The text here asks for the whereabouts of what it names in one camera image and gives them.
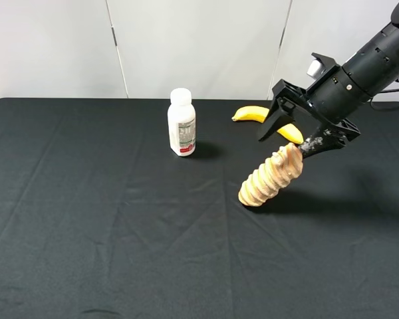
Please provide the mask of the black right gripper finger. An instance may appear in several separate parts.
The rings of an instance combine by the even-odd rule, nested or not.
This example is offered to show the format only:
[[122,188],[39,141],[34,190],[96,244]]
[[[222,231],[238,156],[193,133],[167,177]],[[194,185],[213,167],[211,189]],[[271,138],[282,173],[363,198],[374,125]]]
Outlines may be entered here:
[[258,140],[266,140],[277,130],[287,124],[292,124],[295,119],[293,112],[296,105],[286,98],[276,98],[272,101],[269,113],[258,131]]
[[335,131],[337,131],[336,124],[321,124],[315,133],[298,146],[303,159],[339,149],[339,137]]

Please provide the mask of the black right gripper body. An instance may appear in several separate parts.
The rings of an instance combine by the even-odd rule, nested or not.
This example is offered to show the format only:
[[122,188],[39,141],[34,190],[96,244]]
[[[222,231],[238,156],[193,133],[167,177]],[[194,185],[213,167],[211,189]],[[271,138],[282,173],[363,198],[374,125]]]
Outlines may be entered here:
[[273,87],[273,100],[276,98],[290,100],[316,119],[319,126],[336,124],[334,133],[339,137],[339,149],[359,137],[359,129],[348,117],[370,99],[339,65],[326,71],[308,89],[281,79]]

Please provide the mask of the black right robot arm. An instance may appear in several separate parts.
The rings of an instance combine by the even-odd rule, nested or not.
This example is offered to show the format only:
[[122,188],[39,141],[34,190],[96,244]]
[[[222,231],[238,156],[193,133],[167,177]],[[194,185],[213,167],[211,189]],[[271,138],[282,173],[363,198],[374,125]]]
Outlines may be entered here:
[[285,80],[274,85],[270,111],[258,131],[258,139],[294,122],[294,111],[302,109],[319,121],[316,132],[300,143],[304,158],[341,149],[360,135],[348,120],[358,107],[372,102],[377,94],[399,79],[399,3],[390,22],[343,65],[313,53],[307,74],[314,82],[307,88]]

